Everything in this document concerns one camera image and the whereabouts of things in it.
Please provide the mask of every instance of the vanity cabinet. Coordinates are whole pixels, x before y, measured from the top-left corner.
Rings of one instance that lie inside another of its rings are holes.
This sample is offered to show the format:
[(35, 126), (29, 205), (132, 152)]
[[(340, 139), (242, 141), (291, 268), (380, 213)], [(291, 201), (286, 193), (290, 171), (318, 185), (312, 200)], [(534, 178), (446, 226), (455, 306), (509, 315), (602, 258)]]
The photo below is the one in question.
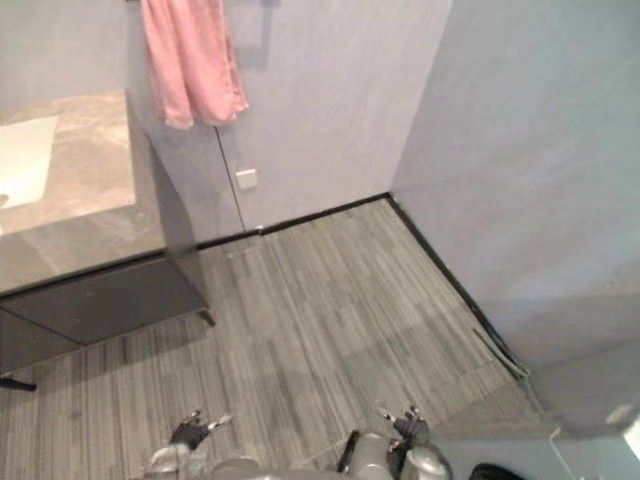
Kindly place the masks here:
[(27, 292), (2, 308), (88, 345), (206, 305), (163, 256)]
[(187, 314), (213, 325), (189, 214), (125, 94), (4, 115), (43, 112), (44, 197), (0, 208), (0, 374)]
[(0, 310), (0, 372), (71, 352), (82, 345)]

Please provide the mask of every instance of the cabinet leg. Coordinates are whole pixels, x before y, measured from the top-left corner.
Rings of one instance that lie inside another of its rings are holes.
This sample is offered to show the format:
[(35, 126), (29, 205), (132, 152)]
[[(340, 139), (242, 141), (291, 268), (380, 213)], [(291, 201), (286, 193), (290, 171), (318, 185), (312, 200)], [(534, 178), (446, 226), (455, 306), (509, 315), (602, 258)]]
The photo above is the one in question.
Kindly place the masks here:
[(10, 390), (24, 390), (25, 392), (35, 392), (37, 385), (33, 383), (24, 383), (14, 380), (13, 378), (0, 377), (0, 388), (8, 388)]
[(207, 322), (210, 326), (215, 327), (216, 326), (216, 322), (213, 319), (213, 317), (211, 316), (211, 312), (209, 312), (209, 310), (200, 310), (198, 312), (198, 315), (200, 315), (200, 318), (202, 318), (205, 322)]

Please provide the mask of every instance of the black baseboard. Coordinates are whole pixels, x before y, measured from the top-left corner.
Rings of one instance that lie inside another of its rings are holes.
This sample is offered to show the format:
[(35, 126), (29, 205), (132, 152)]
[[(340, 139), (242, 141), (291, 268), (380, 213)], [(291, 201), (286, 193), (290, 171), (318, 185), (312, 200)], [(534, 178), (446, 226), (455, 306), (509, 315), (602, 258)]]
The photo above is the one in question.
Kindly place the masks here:
[(329, 215), (333, 215), (334, 213), (349, 210), (351, 208), (356, 208), (356, 207), (359, 207), (360, 205), (364, 205), (365, 203), (371, 203), (371, 202), (375, 202), (385, 198), (389, 198), (388, 192), (379, 193), (377, 195), (373, 195), (367, 198), (362, 198), (360, 200), (356, 200), (355, 202), (345, 203), (344, 205), (338, 205), (337, 207), (327, 208), (326, 210), (322, 210), (317, 213), (311, 213), (309, 215), (304, 215), (302, 217), (294, 218), (292, 220), (286, 220), (284, 222), (275, 223), (267, 227), (254, 228), (252, 230), (236, 233), (234, 235), (229, 235), (227, 237), (221, 237), (215, 240), (201, 242), (201, 243), (198, 243), (198, 250), (205, 250), (207, 248), (217, 247), (218, 245), (224, 245), (225, 243), (235, 242), (237, 240), (242, 240), (244, 238), (249, 238), (256, 235), (269, 235), (271, 233), (279, 232), (280, 230), (295, 227), (296, 225), (300, 225), (301, 223), (311, 222), (312, 220), (317, 220), (318, 218), (327, 217)]
[(487, 335), (489, 335), (491, 340), (493, 340), (493, 342), (500, 349), (502, 354), (506, 358), (508, 358), (512, 363), (514, 363), (516, 366), (522, 368), (523, 370), (526, 370), (523, 367), (522, 363), (517, 359), (515, 354), (511, 351), (511, 349), (506, 344), (506, 342), (502, 339), (500, 334), (496, 331), (495, 328), (493, 328), (493, 325), (491, 325), (491, 322), (489, 321), (487, 316), (483, 313), (483, 311), (480, 309), (480, 307), (478, 306), (476, 301), (473, 299), (473, 297), (462, 286), (460, 281), (458, 281), (458, 279), (451, 272), (451, 270), (449, 270), (449, 267), (447, 267), (447, 265), (442, 261), (442, 258), (440, 258), (440, 255), (438, 255), (438, 253), (434, 250), (434, 248), (431, 246), (429, 241), (426, 239), (426, 237), (423, 235), (420, 229), (416, 226), (416, 224), (413, 223), (413, 220), (407, 214), (407, 212), (405, 212), (402, 209), (400, 204), (396, 202), (396, 200), (393, 198), (392, 195), (389, 194), (387, 196), (387, 201), (389, 202), (389, 205), (391, 205), (391, 208), (393, 208), (393, 210), (396, 212), (398, 217), (400, 217), (400, 219), (402, 220), (402, 223), (405, 224), (405, 226), (409, 229), (413, 237), (420, 244), (422, 249), (427, 253), (429, 258), (433, 261), (433, 263), (436, 264), (436, 266), (438, 267), (438, 270), (442, 272), (442, 274), (446, 277), (449, 283), (451, 283), (453, 288), (455, 288), (456, 292), (458, 292), (458, 295), (460, 295), (462, 300), (464, 300), (464, 303), (467, 304), (467, 306), (469, 307), (469, 310), (471, 310), (471, 312), (475, 315), (475, 317), (478, 319), (478, 322), (480, 323), (484, 331), (487, 332)]

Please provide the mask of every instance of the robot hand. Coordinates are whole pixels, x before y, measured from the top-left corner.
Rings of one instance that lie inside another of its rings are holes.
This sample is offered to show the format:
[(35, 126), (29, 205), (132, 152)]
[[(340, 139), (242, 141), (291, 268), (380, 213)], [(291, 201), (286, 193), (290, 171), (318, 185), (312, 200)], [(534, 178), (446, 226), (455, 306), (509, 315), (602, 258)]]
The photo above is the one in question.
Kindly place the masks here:
[(429, 425), (413, 405), (404, 414), (406, 418), (396, 418), (382, 408), (378, 408), (378, 411), (385, 419), (393, 423), (393, 428), (402, 435), (403, 441), (414, 442), (415, 440), (426, 441), (429, 439)]
[(171, 433), (169, 445), (183, 444), (193, 451), (198, 448), (198, 445), (207, 438), (207, 435), (209, 435), (212, 430), (230, 421), (231, 417), (225, 415), (215, 422), (202, 425), (200, 423), (200, 411), (196, 410), (190, 417), (180, 422), (180, 425)]

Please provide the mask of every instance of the marble countertop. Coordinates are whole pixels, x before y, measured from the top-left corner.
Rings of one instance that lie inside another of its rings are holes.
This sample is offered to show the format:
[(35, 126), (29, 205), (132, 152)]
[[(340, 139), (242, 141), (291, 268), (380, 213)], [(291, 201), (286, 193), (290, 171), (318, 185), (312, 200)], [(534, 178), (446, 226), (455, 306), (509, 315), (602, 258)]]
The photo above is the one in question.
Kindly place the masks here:
[(0, 112), (0, 125), (57, 116), (43, 198), (0, 209), (0, 235), (135, 203), (124, 92)]
[(163, 249), (152, 148), (122, 91), (0, 112), (58, 116), (43, 198), (0, 209), (0, 295)]

